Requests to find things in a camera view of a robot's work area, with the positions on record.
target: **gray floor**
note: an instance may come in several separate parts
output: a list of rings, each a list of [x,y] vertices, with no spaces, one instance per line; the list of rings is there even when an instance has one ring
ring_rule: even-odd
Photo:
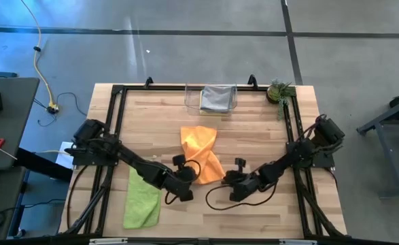
[[[285,31],[279,0],[27,2],[44,27]],[[288,6],[295,31],[399,33],[399,0],[288,0]],[[18,0],[8,0],[0,1],[0,25],[34,24]],[[34,34],[0,33],[0,71],[37,76],[32,66],[36,41]],[[43,43],[39,67],[54,94],[78,94],[83,110],[96,82],[144,82],[152,76],[156,82],[245,83],[249,74],[264,84],[272,78],[294,81],[286,37],[48,34]],[[377,197],[394,185],[392,170],[375,133],[360,137],[355,132],[399,95],[399,39],[295,38],[295,43],[303,84],[315,87],[320,111],[346,133],[335,160],[349,235],[399,242],[399,199]],[[48,101],[42,85],[37,98]],[[59,118],[49,127],[37,124],[50,120],[44,110],[32,108],[23,147],[38,152],[70,140],[84,117],[72,97],[59,103]],[[44,182],[42,190],[65,195],[64,184],[33,176],[35,186]],[[36,190],[29,203],[58,197],[39,200],[43,191]],[[36,213],[47,218],[35,220]],[[35,235],[54,233],[59,216],[43,207],[28,210],[22,226]]]

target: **orange cloth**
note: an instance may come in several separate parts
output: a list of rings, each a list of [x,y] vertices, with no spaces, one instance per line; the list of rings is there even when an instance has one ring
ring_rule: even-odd
[[[196,181],[199,184],[207,184],[221,180],[224,170],[219,159],[211,151],[214,145],[217,130],[207,127],[181,127],[181,145],[187,160],[196,160],[201,164],[201,174]],[[189,163],[195,172],[199,172],[196,163]]]

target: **clear plastic container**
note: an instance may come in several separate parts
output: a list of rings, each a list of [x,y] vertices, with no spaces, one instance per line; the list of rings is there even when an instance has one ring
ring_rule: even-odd
[[[186,84],[184,103],[191,115],[228,116],[237,106],[237,84]]]

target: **potted plant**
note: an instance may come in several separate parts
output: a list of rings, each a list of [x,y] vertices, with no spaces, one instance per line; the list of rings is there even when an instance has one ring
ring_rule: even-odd
[[[268,102],[277,104],[278,109],[278,120],[282,119],[283,106],[288,105],[287,97],[296,95],[296,88],[290,86],[291,82],[285,84],[273,79],[271,85],[267,88],[266,98]]]

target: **green cloth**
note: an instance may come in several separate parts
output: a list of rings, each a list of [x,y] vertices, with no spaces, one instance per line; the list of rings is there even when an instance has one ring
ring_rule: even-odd
[[[125,201],[124,228],[138,229],[157,225],[160,214],[161,190],[143,181],[130,167],[128,193]]]

